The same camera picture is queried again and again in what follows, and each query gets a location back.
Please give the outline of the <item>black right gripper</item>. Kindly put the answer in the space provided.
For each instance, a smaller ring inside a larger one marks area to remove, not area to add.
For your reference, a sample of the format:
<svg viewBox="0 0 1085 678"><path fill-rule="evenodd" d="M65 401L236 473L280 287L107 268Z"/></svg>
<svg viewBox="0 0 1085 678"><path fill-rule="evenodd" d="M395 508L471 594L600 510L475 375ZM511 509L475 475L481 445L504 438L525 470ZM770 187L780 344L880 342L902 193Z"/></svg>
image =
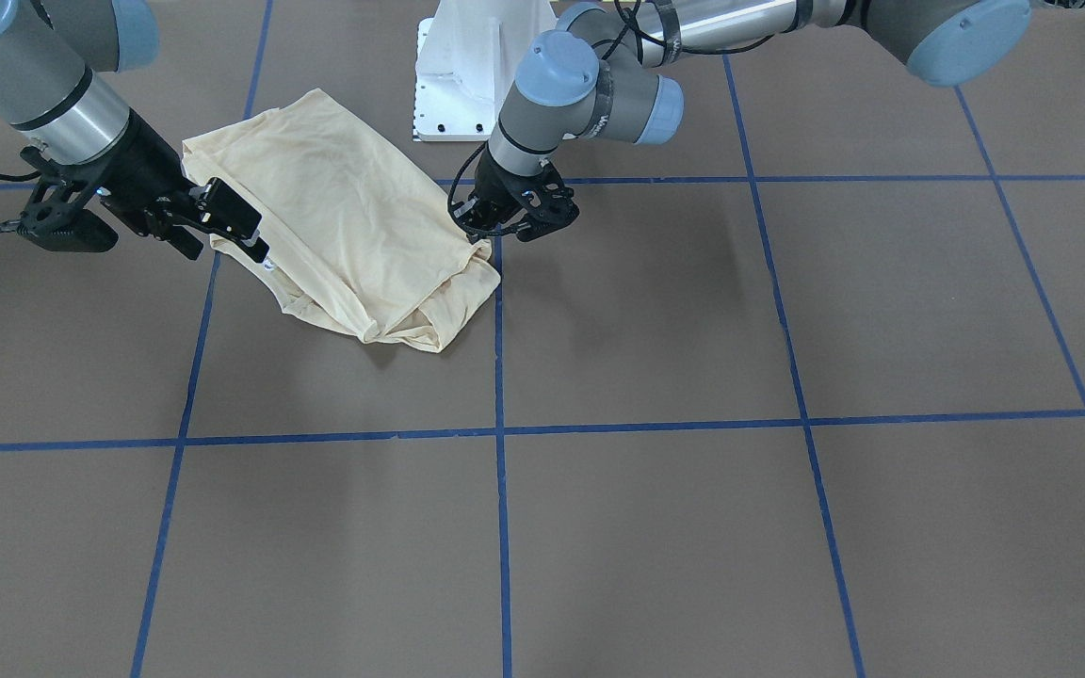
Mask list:
<svg viewBox="0 0 1085 678"><path fill-rule="evenodd" d="M200 222L197 186L186 178L178 153L137 111L128 115L112 145L90 159L95 182L107 189L103 205L139 236L173 245L195 261L203 250L189 227ZM214 250L238 263L266 266L270 248L260 232L251 236L214 234Z"/></svg>

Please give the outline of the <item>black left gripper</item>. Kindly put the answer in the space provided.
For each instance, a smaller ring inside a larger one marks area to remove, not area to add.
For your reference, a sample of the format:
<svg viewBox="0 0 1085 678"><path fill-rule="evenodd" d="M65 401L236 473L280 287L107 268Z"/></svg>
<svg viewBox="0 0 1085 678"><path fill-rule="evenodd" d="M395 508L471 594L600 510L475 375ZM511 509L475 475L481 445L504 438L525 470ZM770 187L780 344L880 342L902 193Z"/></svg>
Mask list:
<svg viewBox="0 0 1085 678"><path fill-rule="evenodd" d="M516 236L529 243L574 223L580 215L575 192L554 164L542 162L533 176L509 172L483 152L473 192L465 199L463 231L470 243L492 236Z"/></svg>

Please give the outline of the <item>left robot arm grey silver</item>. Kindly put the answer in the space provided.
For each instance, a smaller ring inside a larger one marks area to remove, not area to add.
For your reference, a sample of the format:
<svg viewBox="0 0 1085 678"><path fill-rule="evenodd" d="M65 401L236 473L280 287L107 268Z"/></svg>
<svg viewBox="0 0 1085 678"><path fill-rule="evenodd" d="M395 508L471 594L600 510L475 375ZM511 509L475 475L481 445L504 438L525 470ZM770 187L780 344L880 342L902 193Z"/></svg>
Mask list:
<svg viewBox="0 0 1085 678"><path fill-rule="evenodd" d="M565 9L535 36L492 136L469 159L475 181L449 215L469 240L522 243L578 216L556 168L567 140L666 143L679 129L681 86L659 74L680 57L730 56L805 27L856 27L934 87L973 80L1027 30L1029 1L633 1Z"/></svg>

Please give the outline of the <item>right robot arm grey silver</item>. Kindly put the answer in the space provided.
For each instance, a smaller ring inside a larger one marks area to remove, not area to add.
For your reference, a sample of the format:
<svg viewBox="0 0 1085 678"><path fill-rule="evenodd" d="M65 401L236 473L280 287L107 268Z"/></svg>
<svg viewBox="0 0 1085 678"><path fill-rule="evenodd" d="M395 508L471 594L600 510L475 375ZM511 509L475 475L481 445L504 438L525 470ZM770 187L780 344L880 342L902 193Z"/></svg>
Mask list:
<svg viewBox="0 0 1085 678"><path fill-rule="evenodd" d="M0 234L53 252L112 250L116 229L89 209L98 201L188 259L202 253L199 234L267 258L259 212L224 180L188 179L180 154L106 82L158 53L146 1L0 1L0 117L26 140L34 186Z"/></svg>

